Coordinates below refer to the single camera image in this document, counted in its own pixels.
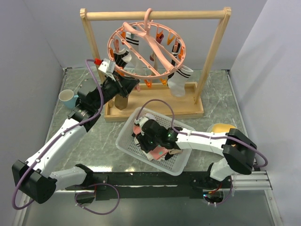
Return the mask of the white plastic basket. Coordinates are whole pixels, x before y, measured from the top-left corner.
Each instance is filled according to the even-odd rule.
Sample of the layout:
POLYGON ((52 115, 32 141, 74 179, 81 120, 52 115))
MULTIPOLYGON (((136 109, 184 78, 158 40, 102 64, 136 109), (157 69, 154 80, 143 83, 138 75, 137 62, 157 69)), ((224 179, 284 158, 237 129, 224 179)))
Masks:
POLYGON ((168 160, 165 160, 165 156, 168 154, 168 151, 163 147, 157 147, 154 150, 145 153, 135 144, 134 137, 132 136, 132 134, 140 132, 140 130, 134 126, 134 120, 140 109, 140 107, 136 108, 125 122, 117 137, 116 147, 132 157, 157 168, 158 170, 172 176, 180 175, 188 162, 192 149, 183 149, 168 160))

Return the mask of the brown sock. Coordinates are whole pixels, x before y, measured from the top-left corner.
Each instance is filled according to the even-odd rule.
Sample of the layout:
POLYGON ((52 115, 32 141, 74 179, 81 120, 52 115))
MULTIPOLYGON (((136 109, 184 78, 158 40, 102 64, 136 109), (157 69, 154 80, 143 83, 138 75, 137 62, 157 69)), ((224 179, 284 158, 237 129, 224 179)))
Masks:
POLYGON ((128 105, 128 96, 123 97, 121 95, 116 95, 114 100, 114 105, 119 110, 124 110, 128 105))

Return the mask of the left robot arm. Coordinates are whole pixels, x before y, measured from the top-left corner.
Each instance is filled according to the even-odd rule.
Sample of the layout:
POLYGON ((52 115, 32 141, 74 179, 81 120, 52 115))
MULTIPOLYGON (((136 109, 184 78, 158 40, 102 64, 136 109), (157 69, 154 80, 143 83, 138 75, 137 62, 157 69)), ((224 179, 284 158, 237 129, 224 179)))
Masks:
POLYGON ((93 185, 93 171, 87 166, 77 164, 57 172, 54 168, 69 148, 94 126, 103 105, 116 95, 127 97, 138 83, 138 79, 119 74, 107 77, 101 85, 95 79, 84 80, 75 107, 56 134, 35 155, 13 164, 16 189, 39 204, 45 203, 55 191, 70 186, 89 189, 93 185))

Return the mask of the wooden hanger rack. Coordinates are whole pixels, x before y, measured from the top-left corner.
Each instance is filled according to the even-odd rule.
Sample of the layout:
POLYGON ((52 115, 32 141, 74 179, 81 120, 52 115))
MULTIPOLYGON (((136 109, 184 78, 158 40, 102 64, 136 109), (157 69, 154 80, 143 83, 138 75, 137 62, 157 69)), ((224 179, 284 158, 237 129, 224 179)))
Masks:
MULTIPOLYGON (((85 8, 80 9, 80 17, 91 48, 92 55, 99 58, 99 51, 91 26, 92 21, 128 21, 132 23, 135 19, 143 20, 144 11, 131 12, 88 12, 85 8)), ((216 28, 210 49, 208 51, 201 77, 198 82, 186 82, 185 88, 188 94, 184 97, 174 97, 167 86, 162 83, 153 83, 148 88, 145 83, 140 88, 131 92, 128 98, 127 108, 119 110, 114 105, 114 100, 109 101, 105 110, 106 121, 124 121, 129 118, 130 114, 139 106, 151 99, 160 99, 171 105, 176 117, 178 118, 198 118, 203 116, 204 109, 201 101, 201 93, 205 86, 212 64, 214 62, 217 50, 223 38, 225 29, 231 16, 231 8, 225 7, 217 11, 153 11, 151 19, 163 20, 185 20, 185 19, 218 19, 219 23, 216 28)))

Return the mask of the pink round clip hanger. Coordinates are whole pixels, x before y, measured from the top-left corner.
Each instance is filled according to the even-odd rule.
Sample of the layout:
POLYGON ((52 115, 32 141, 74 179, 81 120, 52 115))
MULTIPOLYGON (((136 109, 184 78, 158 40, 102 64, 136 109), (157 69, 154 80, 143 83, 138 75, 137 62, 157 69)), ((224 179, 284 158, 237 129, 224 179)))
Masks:
POLYGON ((167 85, 167 80, 179 68, 184 65, 186 57, 186 45, 180 35, 173 29, 154 22, 151 19, 151 8, 143 12, 143 20, 135 19, 132 23, 125 21, 109 38, 107 44, 108 57, 111 61, 113 51, 119 52, 123 48, 129 52, 133 51, 143 64, 145 75, 135 73, 135 68, 129 62, 125 68, 115 65, 117 72, 122 76, 133 77, 144 81, 148 88, 152 87, 153 81, 160 81, 167 85), (139 37, 139 53, 126 41, 126 32, 130 32, 139 37), (155 53, 158 62, 158 71, 153 68, 150 55, 155 53))

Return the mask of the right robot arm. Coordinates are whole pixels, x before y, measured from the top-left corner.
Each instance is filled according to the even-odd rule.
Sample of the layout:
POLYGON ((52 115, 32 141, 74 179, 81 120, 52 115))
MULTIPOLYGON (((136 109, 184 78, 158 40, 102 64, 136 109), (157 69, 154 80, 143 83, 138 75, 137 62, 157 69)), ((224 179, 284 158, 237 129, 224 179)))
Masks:
POLYGON ((136 119, 134 125, 138 129, 135 144, 146 153, 163 147, 167 150, 196 149, 220 155, 222 159, 208 168, 206 184, 209 187, 217 187, 234 173, 252 173, 257 147, 236 128, 222 133, 198 132, 182 127, 165 128, 145 116, 136 119))

